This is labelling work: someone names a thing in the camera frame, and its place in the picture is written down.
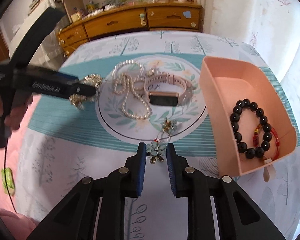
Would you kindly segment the person's left hand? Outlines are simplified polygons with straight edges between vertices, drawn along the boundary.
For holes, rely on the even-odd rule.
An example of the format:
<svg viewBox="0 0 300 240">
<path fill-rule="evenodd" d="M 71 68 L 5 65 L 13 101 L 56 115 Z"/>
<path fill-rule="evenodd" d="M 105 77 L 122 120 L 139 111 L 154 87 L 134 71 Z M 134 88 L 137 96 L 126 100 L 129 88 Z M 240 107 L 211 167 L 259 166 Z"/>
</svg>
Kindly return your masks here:
<svg viewBox="0 0 300 240">
<path fill-rule="evenodd" d="M 20 123 L 32 102 L 33 96 L 31 95 L 23 105 L 12 109 L 10 115 L 5 118 L 5 125 L 10 127 L 12 131 L 17 131 L 20 128 Z M 0 117 L 3 115 L 3 112 L 3 102 L 0 96 Z"/>
</svg>

